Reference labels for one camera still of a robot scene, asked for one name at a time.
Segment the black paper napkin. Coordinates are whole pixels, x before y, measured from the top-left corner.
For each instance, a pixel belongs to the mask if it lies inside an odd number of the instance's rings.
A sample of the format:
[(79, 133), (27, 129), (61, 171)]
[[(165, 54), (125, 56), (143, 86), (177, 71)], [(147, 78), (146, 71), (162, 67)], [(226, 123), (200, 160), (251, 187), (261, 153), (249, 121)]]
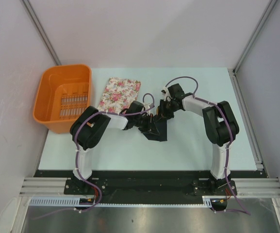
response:
[(139, 131), (150, 141), (158, 141), (158, 142), (164, 142), (167, 141), (167, 121), (166, 120), (159, 120), (155, 122), (155, 125), (159, 131), (159, 135), (151, 135), (142, 133), (142, 128), (139, 128)]

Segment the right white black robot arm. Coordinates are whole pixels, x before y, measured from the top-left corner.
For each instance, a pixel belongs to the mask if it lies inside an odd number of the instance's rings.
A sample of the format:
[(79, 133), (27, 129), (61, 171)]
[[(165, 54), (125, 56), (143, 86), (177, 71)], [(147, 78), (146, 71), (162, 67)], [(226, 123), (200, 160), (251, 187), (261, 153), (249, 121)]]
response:
[(165, 87), (163, 99), (157, 108), (157, 118), (169, 120), (178, 110), (193, 112), (203, 117), (205, 132), (213, 145), (212, 166), (208, 189), (214, 195), (221, 194), (230, 183), (230, 146), (239, 133), (239, 125), (227, 101), (213, 103), (185, 93), (179, 84)]

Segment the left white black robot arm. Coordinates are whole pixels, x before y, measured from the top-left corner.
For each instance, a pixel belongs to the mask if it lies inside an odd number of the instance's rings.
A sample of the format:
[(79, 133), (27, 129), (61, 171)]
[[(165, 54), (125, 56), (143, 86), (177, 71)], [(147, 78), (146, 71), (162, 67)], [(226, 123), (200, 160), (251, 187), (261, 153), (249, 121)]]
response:
[(154, 122), (154, 115), (150, 113), (153, 104), (144, 104), (133, 101), (129, 108), (120, 113), (99, 111), (89, 106), (73, 123), (70, 128), (72, 141), (76, 145), (74, 176), (77, 178), (75, 189), (81, 194), (88, 193), (92, 183), (88, 179), (92, 175), (91, 158), (88, 151), (94, 148), (101, 140), (106, 129), (129, 130), (137, 127), (147, 138), (160, 136)]

